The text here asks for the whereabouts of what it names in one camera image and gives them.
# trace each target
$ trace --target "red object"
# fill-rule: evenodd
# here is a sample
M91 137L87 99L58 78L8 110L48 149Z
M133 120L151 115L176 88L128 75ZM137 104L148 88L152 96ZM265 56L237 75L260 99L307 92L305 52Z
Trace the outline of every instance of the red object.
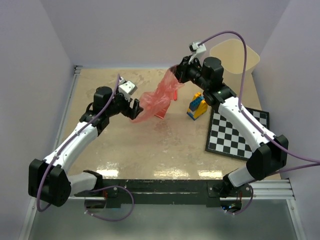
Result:
M178 100L178 90L175 90L173 100L175 100L175 101Z
M164 119L169 107L170 107L170 104L168 106L166 106L165 108L163 108L161 111L159 111L157 114L155 114L155 116L160 119Z
M154 115L164 118L171 101L175 99L176 90L183 86L178 82L171 70L168 69L166 71L155 91L144 92L141 95L139 101L143 111L136 119L131 121L132 123L146 121Z

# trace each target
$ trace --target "translucent red bag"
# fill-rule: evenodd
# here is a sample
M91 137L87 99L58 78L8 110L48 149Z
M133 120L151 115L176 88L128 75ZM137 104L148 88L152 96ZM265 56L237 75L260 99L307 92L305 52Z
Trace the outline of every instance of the translucent red bag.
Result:
M173 74L174 71L175 67L169 68L155 91L147 91L141 95L139 101L143 111L131 121L132 123L141 123L170 105L175 91L183 86Z

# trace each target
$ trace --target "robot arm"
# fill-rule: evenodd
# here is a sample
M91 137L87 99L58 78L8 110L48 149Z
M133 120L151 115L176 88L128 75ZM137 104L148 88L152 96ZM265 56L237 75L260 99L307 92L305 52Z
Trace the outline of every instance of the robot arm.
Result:
M223 177L221 196L227 197L230 191L243 184L262 180L286 165L287 154L274 146L265 134L273 136L273 139L286 149L289 143L285 136L276 136L264 128L242 105L242 111L261 129L264 129L264 133L261 134L239 110L239 99L236 94L223 83L224 68L221 61L216 57L207 57L201 65L195 56L202 55L205 47L198 46L198 43L194 42L189 48L193 55L185 56L179 65L171 68L171 71L180 83L191 81L200 87L206 103L232 123L252 151L252 156L245 166Z
M142 112L143 109L139 106L137 99L133 101L133 107L130 107L132 102L131 95L136 89L136 85L131 81L120 78L118 89L108 108L93 121L92 124L88 125L79 133L79 130L104 108L111 97L111 88L107 86L97 88L93 102L87 106L85 113L80 118L74 131L72 131L54 152L46 156L43 160L33 160L29 165L29 195L32 197L37 196L41 179L48 165L61 147L68 142L74 134L77 134L77 136L69 142L53 163L43 185L40 199L60 207L67 201L69 196L73 196L82 191L99 188L102 184L102 176L96 172L86 170L74 176L67 176L67 174L80 153L107 127L110 122L110 117L122 113L124 116L133 120Z

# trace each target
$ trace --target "yellow and blue toy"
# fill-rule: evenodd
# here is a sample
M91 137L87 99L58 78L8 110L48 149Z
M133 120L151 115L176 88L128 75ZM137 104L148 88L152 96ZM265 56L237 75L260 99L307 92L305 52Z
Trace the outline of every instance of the yellow and blue toy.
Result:
M201 92L197 92L190 102L188 111L186 114L189 115L194 121L204 114L208 109L208 104L206 103L204 97L201 95Z

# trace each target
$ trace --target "chessboard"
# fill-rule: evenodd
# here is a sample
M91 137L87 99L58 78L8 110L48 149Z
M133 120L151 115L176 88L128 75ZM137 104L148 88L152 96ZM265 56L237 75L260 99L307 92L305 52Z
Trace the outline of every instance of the chessboard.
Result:
M269 113L252 108L246 108L265 128L269 129ZM246 140L218 112L211 110L205 150L207 152L221 154L231 158L248 160L252 151Z

